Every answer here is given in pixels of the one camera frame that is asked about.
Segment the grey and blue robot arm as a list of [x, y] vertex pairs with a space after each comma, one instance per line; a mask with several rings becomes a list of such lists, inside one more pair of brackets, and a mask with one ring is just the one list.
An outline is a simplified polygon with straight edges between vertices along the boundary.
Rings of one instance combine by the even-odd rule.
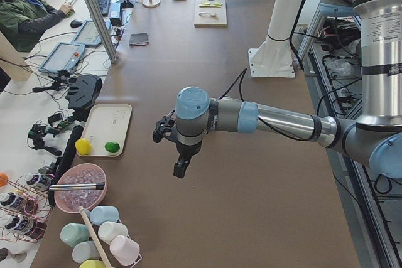
[[319, 117], [184, 88], [173, 113], [153, 132], [155, 142], [175, 143], [176, 177], [185, 175], [205, 133], [256, 130], [316, 142], [377, 174], [401, 177], [401, 0], [321, 0], [320, 5], [329, 16], [361, 18], [362, 114], [356, 120]]

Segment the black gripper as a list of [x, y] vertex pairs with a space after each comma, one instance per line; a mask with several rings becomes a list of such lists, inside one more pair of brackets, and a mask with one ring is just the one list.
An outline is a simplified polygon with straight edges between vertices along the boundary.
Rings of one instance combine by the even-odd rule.
[[202, 142], [188, 145], [179, 141], [179, 133], [177, 132], [175, 118], [173, 117], [174, 113], [175, 111], [172, 110], [156, 122], [152, 138], [155, 143], [161, 142], [163, 138], [175, 143], [179, 157], [174, 165], [173, 175], [177, 178], [184, 178], [191, 158], [200, 151]]

